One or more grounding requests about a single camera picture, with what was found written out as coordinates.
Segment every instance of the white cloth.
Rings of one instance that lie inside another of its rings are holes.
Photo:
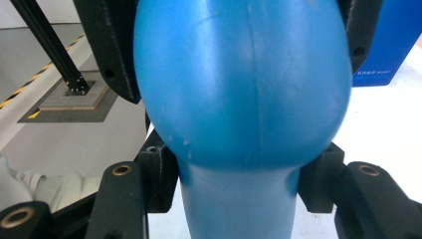
[[[0,155],[0,211],[26,201],[44,201],[51,212],[58,211],[98,191],[100,177],[82,177],[72,171],[64,176],[46,177],[32,170],[11,169]]]
[[[32,201],[41,174],[15,171],[8,165],[5,156],[0,155],[0,210],[20,202]]]

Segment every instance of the screw hole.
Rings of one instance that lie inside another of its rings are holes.
[[[0,226],[3,228],[13,228],[19,226],[31,219],[34,213],[35,210],[32,207],[26,206],[19,208],[4,217],[0,222]]]
[[[121,238],[123,238],[123,232],[121,230],[112,230],[105,236],[105,239],[121,239]]]
[[[116,176],[122,176],[131,172],[129,165],[121,165],[112,170],[112,174]]]
[[[361,57],[366,53],[366,50],[364,48],[355,48],[353,51],[353,57]]]
[[[158,149],[157,149],[155,146],[150,146],[150,147],[148,147],[148,148],[146,149],[146,151],[148,151],[148,152],[157,152],[157,151],[158,151]]]
[[[115,77],[114,71],[112,71],[112,70],[105,70],[105,77],[106,78],[109,78],[109,79],[114,78]]]
[[[422,236],[417,234],[417,233],[406,233],[406,235],[404,235],[405,239],[422,239]]]
[[[373,167],[368,166],[368,165],[361,165],[359,167],[359,169],[363,173],[368,174],[368,175],[371,175],[371,176],[378,176],[379,175],[379,171],[376,168],[373,168]]]

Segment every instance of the yellow and black hazard tape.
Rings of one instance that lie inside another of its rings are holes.
[[[71,45],[69,45],[66,48],[66,51],[69,51],[75,44],[77,44],[83,37],[85,37],[85,33],[83,33],[81,36],[79,36],[73,43],[71,43]],[[2,104],[0,104],[0,110],[2,110],[4,107],[6,107],[8,104],[10,104],[10,102],[16,98],[19,94],[21,94],[31,83],[33,83],[35,80],[37,80],[37,78],[39,78],[41,76],[41,74],[43,74],[45,71],[47,71],[47,69],[49,69],[51,66],[53,65],[53,63],[49,63],[47,64],[43,69],[41,69],[41,71],[39,71],[37,74],[35,74],[31,80],[29,80],[28,82],[26,82],[22,87],[20,87],[15,93],[13,93],[12,96],[10,96],[6,101],[4,101]],[[35,118],[38,114],[40,113],[40,110],[37,109],[35,112],[33,112],[28,119],[33,119]]]

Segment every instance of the blue box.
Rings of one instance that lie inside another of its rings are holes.
[[[384,0],[371,50],[353,86],[388,85],[421,33],[421,0]]]

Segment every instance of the black rod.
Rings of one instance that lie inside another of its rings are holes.
[[[44,51],[52,60],[71,92],[88,92],[89,86],[75,66],[36,0],[10,0]]]

